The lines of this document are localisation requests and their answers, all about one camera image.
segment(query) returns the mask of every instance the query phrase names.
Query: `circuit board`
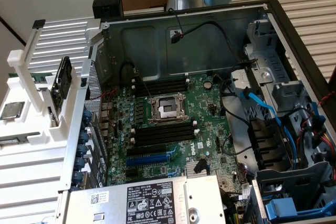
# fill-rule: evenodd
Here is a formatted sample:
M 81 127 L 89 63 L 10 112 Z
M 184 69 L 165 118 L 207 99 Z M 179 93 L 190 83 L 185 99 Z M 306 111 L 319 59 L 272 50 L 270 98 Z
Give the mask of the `circuit board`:
M 136 166 L 138 176 L 134 178 L 125 175 L 125 171 L 131 168 L 126 166 L 127 149 L 133 147 L 130 143 L 130 130 L 131 125 L 135 124 L 143 128 L 155 127 L 148 123 L 148 119 L 151 118 L 151 104 L 148 103 L 150 97 L 136 98 L 130 89 L 124 88 L 119 90 L 108 104 L 106 104 L 107 98 L 105 99 L 104 109 L 115 108 L 110 117 L 113 121 L 122 123 L 118 132 L 116 132 L 117 127 L 115 126 L 114 131 L 110 128 L 107 134 L 109 150 L 107 186 L 137 182 L 143 179 L 184 176 L 187 163 L 205 158 L 210 167 L 210 174 L 217 175 L 218 183 L 225 191 L 240 190 L 238 179 L 233 179 L 233 173 L 237 168 L 235 157 L 227 156 L 216 148 L 216 139 L 222 145 L 230 134 L 226 117 L 219 116 L 219 84 L 212 84 L 212 88 L 206 90 L 204 82 L 211 82 L 211 76 L 199 74 L 188 78 L 190 80 L 188 91 L 182 92 L 182 94 L 186 96 L 184 109 L 188 115 L 188 121 L 191 118 L 197 121 L 199 133 L 196 139 L 167 144 L 167 151 L 173 152 L 170 161 Z M 141 118 L 136 115 L 138 104 L 143 106 L 143 117 Z M 230 152 L 233 151 L 230 144 L 227 144 L 225 148 Z

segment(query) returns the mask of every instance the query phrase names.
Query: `warning label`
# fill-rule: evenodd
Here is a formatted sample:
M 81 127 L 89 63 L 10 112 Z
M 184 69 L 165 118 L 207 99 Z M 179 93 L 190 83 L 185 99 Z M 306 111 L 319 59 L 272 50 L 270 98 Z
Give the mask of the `warning label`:
M 174 224 L 173 183 L 127 188 L 126 224 Z

